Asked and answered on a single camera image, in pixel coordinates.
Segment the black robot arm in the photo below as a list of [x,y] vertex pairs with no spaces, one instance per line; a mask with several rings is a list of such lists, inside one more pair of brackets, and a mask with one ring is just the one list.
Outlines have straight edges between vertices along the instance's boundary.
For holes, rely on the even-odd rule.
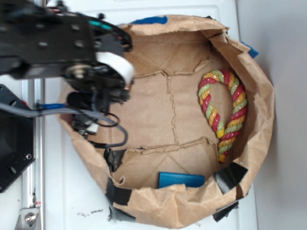
[[73,88],[66,103],[35,110],[1,103],[4,113],[23,117],[72,114],[80,134],[94,127],[119,128],[111,103],[130,97],[135,70],[124,54],[131,36],[98,17],[71,12],[62,1],[41,7],[28,0],[0,3],[0,72],[19,79],[63,77]]

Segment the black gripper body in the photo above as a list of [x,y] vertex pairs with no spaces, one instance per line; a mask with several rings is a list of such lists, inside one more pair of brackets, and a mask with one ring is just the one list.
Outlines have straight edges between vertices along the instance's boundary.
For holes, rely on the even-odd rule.
[[90,21],[94,31],[97,63],[75,65],[65,71],[65,78],[74,92],[67,97],[67,107],[73,110],[72,128],[86,138],[99,127],[116,127],[128,139],[127,131],[113,121],[109,107],[130,98],[135,70],[124,54],[132,50],[132,38],[124,30],[104,21]]

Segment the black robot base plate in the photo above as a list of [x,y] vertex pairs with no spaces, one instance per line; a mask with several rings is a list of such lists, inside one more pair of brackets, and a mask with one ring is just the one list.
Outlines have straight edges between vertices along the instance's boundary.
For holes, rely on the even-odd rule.
[[0,111],[0,192],[34,161],[34,119]]

